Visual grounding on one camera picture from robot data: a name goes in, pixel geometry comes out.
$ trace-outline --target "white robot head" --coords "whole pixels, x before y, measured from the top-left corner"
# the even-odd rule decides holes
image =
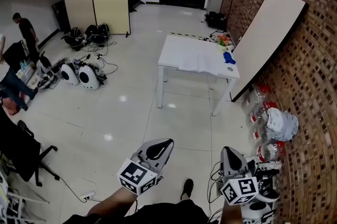
[[[80,83],[71,65],[68,65],[68,64],[62,65],[61,76],[68,84],[78,85]]]
[[[84,88],[97,90],[100,87],[100,83],[97,80],[96,74],[90,66],[81,66],[78,76],[80,77],[80,81]]]

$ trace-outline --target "person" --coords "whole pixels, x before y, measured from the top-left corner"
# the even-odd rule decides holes
[[[143,206],[135,214],[125,217],[137,195],[125,188],[118,189],[104,201],[90,209],[85,217],[71,216],[64,224],[128,224],[128,223],[193,223],[207,224],[209,219],[204,211],[190,199],[193,190],[193,180],[187,179],[177,204],[158,203]],[[226,202],[223,207],[221,224],[241,224],[242,215],[240,205],[229,206]]]
[[[0,34],[0,89],[2,97],[10,97],[16,105],[27,111],[28,106],[19,97],[20,91],[28,95],[30,99],[34,99],[37,94],[38,88],[35,90],[30,89],[15,72],[9,67],[4,60],[4,48],[6,37]]]
[[[19,24],[19,28],[22,37],[26,40],[29,55],[36,65],[37,61],[40,59],[38,51],[36,49],[36,44],[38,43],[38,38],[35,34],[32,24],[26,18],[21,18],[20,13],[15,13],[13,15],[13,21]]]

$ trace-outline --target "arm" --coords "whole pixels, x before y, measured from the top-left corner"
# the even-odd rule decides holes
[[[6,37],[2,36],[0,40],[0,64],[4,62],[4,48],[6,44]]]
[[[30,29],[30,32],[33,35],[33,37],[35,38],[35,41],[38,42],[38,38],[37,38],[37,36],[36,36],[35,31],[34,31],[33,28]]]
[[[91,208],[88,215],[95,213],[103,218],[123,218],[137,197],[127,189],[120,188],[109,198]]]
[[[241,206],[230,206],[225,200],[220,224],[242,224]]]

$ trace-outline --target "brick wall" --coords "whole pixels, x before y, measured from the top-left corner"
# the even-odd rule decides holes
[[[310,6],[302,23],[259,77],[278,106],[300,122],[282,160],[277,222],[337,223],[337,0],[304,1]],[[229,31],[235,41],[262,2],[233,1]]]

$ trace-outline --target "black pants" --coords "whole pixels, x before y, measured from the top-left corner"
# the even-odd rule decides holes
[[[29,51],[29,56],[31,57],[34,64],[36,65],[37,61],[40,60],[40,55],[38,54],[38,51],[35,46],[36,44],[35,39],[26,40],[26,43],[27,43],[27,48]]]

